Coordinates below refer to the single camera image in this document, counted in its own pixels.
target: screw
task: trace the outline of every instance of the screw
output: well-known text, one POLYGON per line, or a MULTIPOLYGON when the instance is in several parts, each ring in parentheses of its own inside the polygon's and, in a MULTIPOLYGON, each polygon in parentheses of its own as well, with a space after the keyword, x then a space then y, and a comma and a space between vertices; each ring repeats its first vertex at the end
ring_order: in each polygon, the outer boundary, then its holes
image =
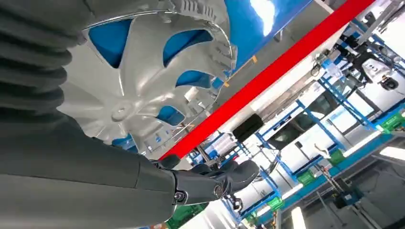
POLYGON ((221 185, 217 185, 214 187, 214 195, 217 198, 220 198, 222 194, 224 193, 224 189, 222 188, 221 185))
POLYGON ((185 194, 182 192, 176 192, 174 194, 174 199, 177 201, 182 201, 182 200, 184 200, 184 198, 185 198, 185 194))

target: green container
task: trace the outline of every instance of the green container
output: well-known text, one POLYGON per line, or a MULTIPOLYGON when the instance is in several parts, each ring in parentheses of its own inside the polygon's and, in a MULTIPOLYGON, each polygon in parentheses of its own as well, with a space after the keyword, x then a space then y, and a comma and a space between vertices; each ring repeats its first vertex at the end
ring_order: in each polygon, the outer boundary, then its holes
POLYGON ((405 123, 405 118, 402 117, 401 113, 396 113, 393 116, 391 116, 389 119, 387 119, 385 122, 381 124, 381 127, 384 128, 386 133, 390 133, 391 131, 395 130, 396 128, 402 126, 402 124, 405 123))
POLYGON ((307 170, 303 173, 300 173, 300 175, 298 175, 297 177, 297 180, 304 186, 307 186, 308 184, 310 184, 312 181, 315 180, 315 177, 310 170, 307 170))
POLYGON ((169 229, 178 229, 208 206, 208 203, 177 206, 173 216, 166 222, 169 229))
POLYGON ((342 162, 345 159, 343 156, 343 153, 340 149, 335 150, 333 153, 330 154, 330 159, 328 161, 333 165, 336 166, 340 162, 342 162))
POLYGON ((267 202, 267 204, 270 206, 272 211, 276 211, 284 205, 284 201, 280 197, 275 197, 271 201, 267 202))

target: red rail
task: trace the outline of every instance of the red rail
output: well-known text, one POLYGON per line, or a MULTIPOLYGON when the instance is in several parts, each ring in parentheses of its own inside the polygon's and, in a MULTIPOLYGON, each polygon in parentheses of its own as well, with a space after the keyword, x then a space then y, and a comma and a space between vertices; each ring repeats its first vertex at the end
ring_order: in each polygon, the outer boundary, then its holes
POLYGON ((165 155, 187 155, 210 134, 228 121, 234 114, 282 77, 286 72, 324 43, 330 36, 364 11, 374 0, 347 0, 334 13, 317 25, 287 52, 270 64, 238 93, 224 103, 211 116, 193 129, 165 155))

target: fluorescent light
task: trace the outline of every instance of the fluorescent light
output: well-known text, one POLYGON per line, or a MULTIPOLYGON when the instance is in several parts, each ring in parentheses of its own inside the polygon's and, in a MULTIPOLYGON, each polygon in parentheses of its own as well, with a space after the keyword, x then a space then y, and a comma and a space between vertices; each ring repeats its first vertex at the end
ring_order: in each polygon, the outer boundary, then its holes
POLYGON ((257 212, 257 216, 259 217, 259 216, 265 214, 266 212, 268 212, 270 210, 270 208, 271 208, 270 206, 266 206, 266 207, 262 208, 260 211, 257 212))
POLYGON ((348 151, 343 153, 344 157, 348 157, 350 156, 352 153, 354 153, 355 151, 357 151, 358 149, 360 149, 361 147, 363 147, 364 145, 366 145, 368 142, 370 142, 371 140, 375 139, 376 137, 378 137, 381 134, 381 131, 377 130, 375 132, 373 132, 372 134, 370 134, 369 136, 367 136, 366 138, 364 138, 362 141, 360 141, 359 143, 355 144, 352 148, 350 148, 348 151))
POLYGON ((298 192, 298 190, 300 190, 302 187, 304 187, 303 184, 299 184, 299 185, 293 187, 293 188, 290 189, 288 192, 284 193, 284 194, 281 196, 281 199, 287 199, 287 198, 290 197, 292 194, 298 192))
POLYGON ((388 146, 381 150, 380 154, 405 161, 405 149, 388 146))
POLYGON ((291 211, 291 218, 294 229, 307 229, 305 227, 305 221, 300 207, 297 207, 291 211))

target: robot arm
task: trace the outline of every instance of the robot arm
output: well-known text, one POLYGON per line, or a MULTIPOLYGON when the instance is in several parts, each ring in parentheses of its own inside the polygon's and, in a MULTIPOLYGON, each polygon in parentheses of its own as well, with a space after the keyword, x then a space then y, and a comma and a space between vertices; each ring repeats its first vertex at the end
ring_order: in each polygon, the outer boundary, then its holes
POLYGON ((177 204, 219 199, 257 175, 251 162, 209 176, 160 169, 87 137, 56 110, 67 48, 87 25, 134 2, 0 0, 0 228, 153 225, 177 204))

